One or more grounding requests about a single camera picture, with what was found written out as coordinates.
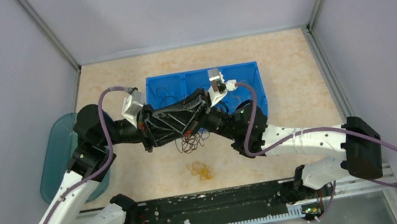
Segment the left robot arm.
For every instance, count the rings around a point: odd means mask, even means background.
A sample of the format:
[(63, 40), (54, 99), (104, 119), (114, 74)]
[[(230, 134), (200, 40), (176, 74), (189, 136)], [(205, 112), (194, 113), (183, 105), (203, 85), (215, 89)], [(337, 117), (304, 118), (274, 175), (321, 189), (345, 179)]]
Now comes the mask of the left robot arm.
[[(100, 105), (85, 106), (74, 130), (79, 142), (61, 184), (38, 224), (73, 224), (82, 206), (101, 184), (115, 159), (116, 144), (142, 143), (147, 150), (196, 132), (209, 114), (209, 94), (197, 89), (186, 98), (154, 109), (141, 99), (127, 96), (122, 119), (114, 121)], [(115, 195), (103, 210), (85, 224), (143, 224), (138, 204)]]

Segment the teal transparent plastic tray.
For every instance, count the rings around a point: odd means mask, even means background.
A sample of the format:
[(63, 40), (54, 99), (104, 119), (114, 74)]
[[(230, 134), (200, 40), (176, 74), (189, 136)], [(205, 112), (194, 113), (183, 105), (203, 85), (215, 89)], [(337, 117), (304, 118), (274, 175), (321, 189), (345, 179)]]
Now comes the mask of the teal transparent plastic tray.
[(40, 195), (50, 204), (61, 188), (61, 182), (70, 160), (78, 147), (78, 135), (74, 131), (77, 114), (61, 116), (52, 126), (40, 182)]

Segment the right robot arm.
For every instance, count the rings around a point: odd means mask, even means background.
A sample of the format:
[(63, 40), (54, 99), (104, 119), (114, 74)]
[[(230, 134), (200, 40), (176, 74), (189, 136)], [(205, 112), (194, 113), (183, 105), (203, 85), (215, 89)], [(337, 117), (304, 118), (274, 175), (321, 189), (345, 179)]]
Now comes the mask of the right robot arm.
[[(225, 95), (239, 88), (251, 96), (233, 113), (215, 109)], [(381, 138), (360, 117), (332, 127), (288, 128), (271, 125), (257, 105), (257, 94), (248, 83), (229, 81), (223, 91), (197, 89), (177, 105), (192, 111), (194, 129), (203, 129), (232, 141), (232, 148), (251, 158), (279, 154), (318, 155), (317, 162), (295, 170), (295, 193), (305, 199), (330, 181), (345, 176), (377, 180), (383, 176)]]

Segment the blue three-compartment bin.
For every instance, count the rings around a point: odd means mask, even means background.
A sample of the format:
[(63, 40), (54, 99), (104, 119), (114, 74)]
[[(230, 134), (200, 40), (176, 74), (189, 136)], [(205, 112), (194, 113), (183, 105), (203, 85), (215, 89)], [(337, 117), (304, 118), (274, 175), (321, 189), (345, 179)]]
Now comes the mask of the blue three-compartment bin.
[[(159, 109), (188, 98), (197, 89), (203, 89), (210, 93), (213, 89), (221, 88), (221, 85), (210, 80), (209, 72), (208, 68), (203, 68), (147, 77), (146, 103), (154, 109)], [(268, 116), (266, 91), (256, 61), (221, 66), (217, 73), (222, 74), (223, 83), (232, 80), (251, 86), (256, 92), (257, 106)]]

